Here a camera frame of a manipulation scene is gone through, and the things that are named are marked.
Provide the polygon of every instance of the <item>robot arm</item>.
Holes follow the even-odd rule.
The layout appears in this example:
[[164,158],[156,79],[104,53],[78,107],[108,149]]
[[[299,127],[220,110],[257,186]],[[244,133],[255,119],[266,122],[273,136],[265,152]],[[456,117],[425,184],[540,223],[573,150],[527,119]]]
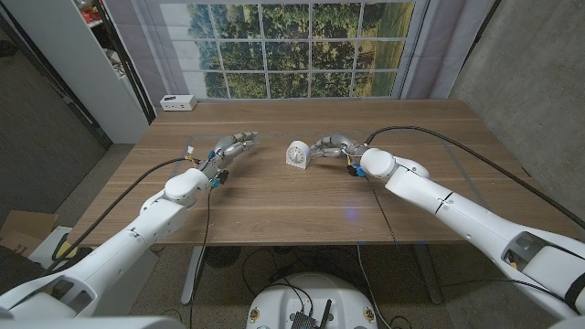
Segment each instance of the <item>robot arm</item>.
[[325,137],[311,146],[314,157],[359,158],[359,163],[349,161],[349,167],[381,179],[387,190],[434,215],[483,252],[505,276],[562,299],[516,284],[541,307],[559,319],[585,313],[585,244],[501,218],[432,182],[422,165],[338,136]]
[[219,141],[197,169],[171,178],[165,189],[150,197],[140,216],[76,265],[29,281],[0,296],[0,310],[14,319],[67,319],[91,316],[103,293],[157,240],[183,226],[196,192],[228,177],[225,167],[258,142],[258,133],[239,133]]

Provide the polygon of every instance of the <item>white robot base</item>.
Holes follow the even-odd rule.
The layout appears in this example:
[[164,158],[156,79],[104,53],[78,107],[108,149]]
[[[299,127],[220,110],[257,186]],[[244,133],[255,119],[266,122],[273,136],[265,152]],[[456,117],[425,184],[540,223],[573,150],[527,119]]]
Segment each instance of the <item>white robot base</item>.
[[[321,326],[327,300],[331,300],[325,329],[378,329],[372,304],[353,285],[333,275],[305,272],[286,277],[295,287],[303,289],[313,301],[314,325]],[[285,280],[278,283],[287,284]],[[303,300],[304,314],[311,311],[306,295],[297,291]],[[284,285],[273,285],[262,291],[250,307],[247,329],[289,329],[301,301],[294,290]]]

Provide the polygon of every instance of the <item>window pane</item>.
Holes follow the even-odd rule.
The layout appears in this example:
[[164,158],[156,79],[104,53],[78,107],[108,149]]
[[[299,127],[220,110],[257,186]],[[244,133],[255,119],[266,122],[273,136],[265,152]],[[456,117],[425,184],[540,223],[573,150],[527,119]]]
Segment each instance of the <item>window pane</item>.
[[173,41],[181,69],[221,69],[215,42]]
[[224,69],[264,70],[260,42],[222,42],[219,47]]
[[262,5],[266,38],[308,38],[309,5]]
[[313,5],[313,37],[356,37],[360,4]]
[[351,73],[313,73],[311,80],[312,97],[349,97]]
[[211,5],[218,37],[260,37],[258,5]]
[[351,69],[355,42],[314,42],[313,69]]
[[271,98],[301,98],[309,94],[309,80],[306,73],[272,73]]
[[405,37],[413,9],[414,3],[365,5],[361,37]]
[[270,70],[307,69],[308,42],[267,42],[266,62]]
[[264,99],[266,98],[266,79],[264,73],[228,73],[229,93],[231,98]]
[[209,19],[207,5],[189,4],[186,6],[186,11],[191,17],[191,27],[187,30],[189,37],[213,37],[213,28],[211,26],[211,19]]
[[228,90],[223,73],[184,72],[185,83],[189,92],[197,98],[227,98]]
[[396,69],[404,41],[361,41],[356,69]]
[[353,96],[390,96],[395,77],[395,72],[356,72]]

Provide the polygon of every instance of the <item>wall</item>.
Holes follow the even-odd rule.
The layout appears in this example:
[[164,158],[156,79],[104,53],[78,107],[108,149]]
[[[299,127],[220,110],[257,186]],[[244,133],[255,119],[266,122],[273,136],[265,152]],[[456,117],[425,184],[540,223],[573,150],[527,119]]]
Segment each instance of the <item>wall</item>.
[[450,98],[466,101],[530,175],[585,218],[585,4],[498,6]]

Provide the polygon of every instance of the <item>wooden table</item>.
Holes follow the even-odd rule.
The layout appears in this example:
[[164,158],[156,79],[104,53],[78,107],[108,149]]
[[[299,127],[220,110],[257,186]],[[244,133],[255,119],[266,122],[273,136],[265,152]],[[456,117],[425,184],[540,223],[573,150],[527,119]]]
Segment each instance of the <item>wooden table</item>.
[[[378,128],[419,125],[445,134],[513,174],[536,182],[461,101],[263,101],[199,103],[190,112],[163,112],[129,153],[73,231],[76,239],[139,175],[195,148],[205,158],[224,135],[258,131],[260,145],[238,156],[227,183],[211,195],[208,245],[390,243],[392,238],[366,181],[350,176],[345,160],[319,158],[303,170],[285,164],[293,140],[312,144],[331,133],[359,142]],[[431,179],[519,224],[576,237],[575,226],[556,209],[487,164],[425,133],[380,134],[372,146],[424,165]],[[138,216],[141,204],[172,175],[191,164],[168,165],[132,191],[83,242],[95,246]],[[372,179],[396,240],[460,241],[431,214],[393,196]],[[200,195],[186,224],[159,244],[203,242],[207,196]]]

